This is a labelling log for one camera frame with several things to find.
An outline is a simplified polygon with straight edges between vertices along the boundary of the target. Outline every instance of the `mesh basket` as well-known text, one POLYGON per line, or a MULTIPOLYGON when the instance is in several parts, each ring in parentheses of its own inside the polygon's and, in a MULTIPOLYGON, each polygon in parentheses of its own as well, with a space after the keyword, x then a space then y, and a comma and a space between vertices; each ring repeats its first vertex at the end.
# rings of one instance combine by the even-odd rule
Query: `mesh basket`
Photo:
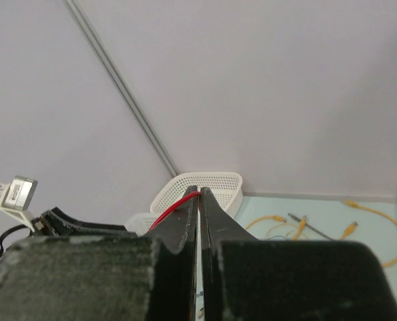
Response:
POLYGON ((231 172, 185 173, 169 181, 151 204, 151 213, 136 214, 125 227, 138 235, 146 233, 153 222, 174 202, 181 199, 186 189, 197 185, 198 189, 209 187, 219 205, 229 216, 237 214, 243 200, 243 178, 231 172))

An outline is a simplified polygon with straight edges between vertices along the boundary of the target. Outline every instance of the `white bracket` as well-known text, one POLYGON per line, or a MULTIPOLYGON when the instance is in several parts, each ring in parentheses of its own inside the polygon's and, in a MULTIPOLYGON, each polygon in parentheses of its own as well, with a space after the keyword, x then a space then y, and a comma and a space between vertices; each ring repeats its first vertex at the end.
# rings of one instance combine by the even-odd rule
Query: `white bracket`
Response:
POLYGON ((4 213, 8 214, 13 219, 16 219, 21 224, 27 226, 33 232, 36 231, 36 227, 31 222, 31 220, 33 219, 33 215, 31 214, 31 212, 20 211, 17 209, 8 209, 3 206, 3 204, 5 203, 7 194, 9 193, 9 188, 10 188, 10 184, 7 184, 5 186, 0 185, 0 194, 1 194, 1 196, 0 196, 0 210, 4 213))

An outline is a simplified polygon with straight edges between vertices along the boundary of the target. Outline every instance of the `white wall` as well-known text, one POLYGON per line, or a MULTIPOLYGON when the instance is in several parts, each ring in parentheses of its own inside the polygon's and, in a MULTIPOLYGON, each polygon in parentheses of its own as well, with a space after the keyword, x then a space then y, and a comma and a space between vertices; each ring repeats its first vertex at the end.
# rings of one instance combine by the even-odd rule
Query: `white wall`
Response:
POLYGON ((397 0, 78 2, 182 171, 397 197, 397 0))
POLYGON ((61 1, 0 1, 0 182, 15 175, 39 181, 36 215, 119 224, 169 180, 61 1))

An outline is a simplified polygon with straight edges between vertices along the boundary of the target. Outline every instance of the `red wire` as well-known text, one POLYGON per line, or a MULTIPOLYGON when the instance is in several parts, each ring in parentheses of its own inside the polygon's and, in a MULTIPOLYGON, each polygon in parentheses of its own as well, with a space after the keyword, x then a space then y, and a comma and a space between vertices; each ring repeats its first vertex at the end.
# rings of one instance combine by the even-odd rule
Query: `red wire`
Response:
POLYGON ((184 204, 186 201, 190 200, 192 197, 199 196, 200 192, 192 192, 184 197, 182 197, 180 200, 178 200, 176 203, 172 204, 168 209, 164 211, 156 220, 153 222, 152 226, 149 228, 149 231, 155 228, 164 218, 170 215, 171 212, 176 210, 180 205, 184 204))

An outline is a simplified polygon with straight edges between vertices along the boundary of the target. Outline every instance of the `floor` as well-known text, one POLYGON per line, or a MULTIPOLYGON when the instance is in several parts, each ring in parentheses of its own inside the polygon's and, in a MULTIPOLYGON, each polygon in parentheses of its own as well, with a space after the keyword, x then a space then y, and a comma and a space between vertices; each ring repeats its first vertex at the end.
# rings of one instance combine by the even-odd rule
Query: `floor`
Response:
MULTIPOLYGON (((397 204, 392 203, 360 203, 385 212, 397 220, 397 204)), ((381 262, 387 262, 397 256, 397 228, 389 220, 366 211, 352 209, 339 201, 318 201, 309 199, 283 199, 270 197, 245 197, 235 220, 246 227, 251 221, 265 215, 280 215, 289 223, 297 223, 287 213, 298 217, 307 216, 310 225, 337 239, 344 229, 353 221, 358 226, 347 239, 366 244, 381 262)), ((293 236, 294 227, 275 227, 279 222, 266 220, 253 225, 249 232, 259 239, 271 237, 283 239, 286 234, 293 236)), ((323 239, 315 232, 305 229, 302 238, 323 239)), ((202 291, 201 258, 198 258, 197 293, 202 291)), ((392 292, 397 300, 397 264, 384 268, 392 292)), ((197 297, 197 312, 203 306, 203 297, 197 297)))

